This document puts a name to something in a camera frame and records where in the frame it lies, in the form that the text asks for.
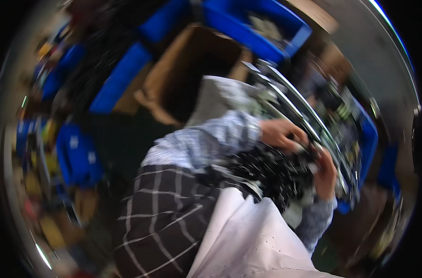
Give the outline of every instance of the cardboard box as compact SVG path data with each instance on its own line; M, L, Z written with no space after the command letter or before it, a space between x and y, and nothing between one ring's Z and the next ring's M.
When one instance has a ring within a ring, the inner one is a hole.
M143 87L145 79L152 69L152 66L153 62L150 61L141 69L138 75L132 80L131 84L129 84L129 86L126 88L125 92L117 101L117 103L115 103L112 112L129 115L135 115L137 113L140 104L136 101L133 94L135 91Z
M333 76L340 86L352 72L352 64L332 42L325 46L316 63L326 76Z
M311 36L301 47L301 51L311 51L319 55L325 45L330 42L330 35L337 30L338 22L311 0L280 0L280 3L312 29Z
M149 73L139 103L166 125L181 127L191 116L203 75L245 81L252 53L210 28L190 24L174 40Z

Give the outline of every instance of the black plaid fabric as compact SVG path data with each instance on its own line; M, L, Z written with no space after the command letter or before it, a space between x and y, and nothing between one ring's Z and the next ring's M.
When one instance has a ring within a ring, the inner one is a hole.
M215 178L200 179L216 181ZM220 190L234 181L199 182L174 165L140 168L113 234L114 257L123 278L185 277L208 227Z

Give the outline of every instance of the dark floor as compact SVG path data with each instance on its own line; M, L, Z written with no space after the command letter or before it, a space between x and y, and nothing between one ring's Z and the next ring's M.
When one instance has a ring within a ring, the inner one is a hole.
M175 130L140 108L135 116L125 114L83 114L75 117L82 131L90 134L105 167L106 180L99 184L98 213L86 229L79 246L88 259L88 268L104 269L113 262L110 233L118 216L119 200L133 184L137 170L155 139Z

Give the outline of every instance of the person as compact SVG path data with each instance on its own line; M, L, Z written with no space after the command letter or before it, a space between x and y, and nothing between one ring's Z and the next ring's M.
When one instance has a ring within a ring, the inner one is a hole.
M293 133L293 140L287 134ZM308 137L288 120L258 120L228 111L223 117L155 141L122 200L113 233L114 259L128 277L329 277L311 254L336 208L336 168L319 150L318 197L292 231L269 198L206 174L214 160L256 142L293 151Z

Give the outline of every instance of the plaid shirt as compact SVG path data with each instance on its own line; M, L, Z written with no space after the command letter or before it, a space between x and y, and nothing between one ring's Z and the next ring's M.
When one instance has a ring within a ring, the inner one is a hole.
M253 148L259 137L258 119L228 111L155 141L117 220L115 261L123 277L187 275L219 190L234 186L248 194L238 182L201 184L197 175L215 159ZM336 205L333 199L303 209L295 232L309 253L330 225Z

